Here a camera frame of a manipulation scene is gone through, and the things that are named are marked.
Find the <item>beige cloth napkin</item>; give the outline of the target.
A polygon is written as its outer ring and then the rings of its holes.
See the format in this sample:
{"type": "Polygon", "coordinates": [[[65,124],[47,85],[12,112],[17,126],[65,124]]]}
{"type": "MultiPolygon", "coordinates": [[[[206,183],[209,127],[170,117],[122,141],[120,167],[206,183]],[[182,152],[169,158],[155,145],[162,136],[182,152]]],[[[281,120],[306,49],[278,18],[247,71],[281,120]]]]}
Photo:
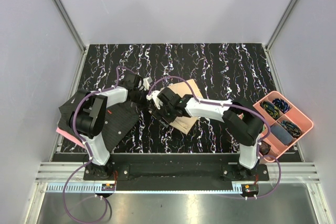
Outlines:
{"type": "MultiPolygon", "coordinates": [[[[186,82],[192,87],[197,97],[203,98],[203,95],[201,94],[201,91],[199,87],[197,86],[194,79],[189,79],[186,82]]],[[[178,94],[181,98],[185,94],[192,94],[189,87],[187,86],[185,82],[179,82],[179,83],[169,85],[169,88],[174,93],[178,94]]],[[[191,117],[191,118],[188,118],[185,116],[176,117],[176,119],[173,122],[169,123],[169,125],[179,130],[180,132],[184,133],[185,135],[187,135],[189,131],[191,130],[191,128],[196,123],[196,121],[197,121],[197,117],[191,117]]]]}

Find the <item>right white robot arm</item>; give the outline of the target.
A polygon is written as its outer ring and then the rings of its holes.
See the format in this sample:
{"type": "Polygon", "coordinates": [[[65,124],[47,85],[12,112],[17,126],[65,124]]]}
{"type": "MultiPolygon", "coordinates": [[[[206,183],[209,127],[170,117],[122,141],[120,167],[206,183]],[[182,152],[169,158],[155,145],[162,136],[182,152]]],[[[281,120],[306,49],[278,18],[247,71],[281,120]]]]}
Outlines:
{"type": "Polygon", "coordinates": [[[181,97],[170,88],[151,90],[146,98],[152,115],[164,126],[178,117],[208,118],[223,122],[239,143],[239,176],[244,180],[256,176],[258,141],[266,120],[245,100],[209,100],[197,97],[194,92],[181,97]]]}

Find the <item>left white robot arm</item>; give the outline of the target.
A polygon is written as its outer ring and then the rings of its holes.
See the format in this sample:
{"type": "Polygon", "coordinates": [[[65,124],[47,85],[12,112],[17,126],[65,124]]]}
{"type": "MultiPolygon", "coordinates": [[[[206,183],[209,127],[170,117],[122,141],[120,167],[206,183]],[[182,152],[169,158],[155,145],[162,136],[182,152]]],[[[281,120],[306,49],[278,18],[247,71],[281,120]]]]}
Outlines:
{"type": "Polygon", "coordinates": [[[89,161],[96,165],[95,174],[103,180],[113,175],[113,167],[108,164],[110,152],[107,150],[102,129],[108,107],[130,100],[146,104],[146,95],[152,78],[143,78],[137,74],[127,74],[122,80],[107,89],[97,91],[80,90],[74,100],[76,108],[69,117],[69,126],[74,129],[87,148],[89,161]]]}

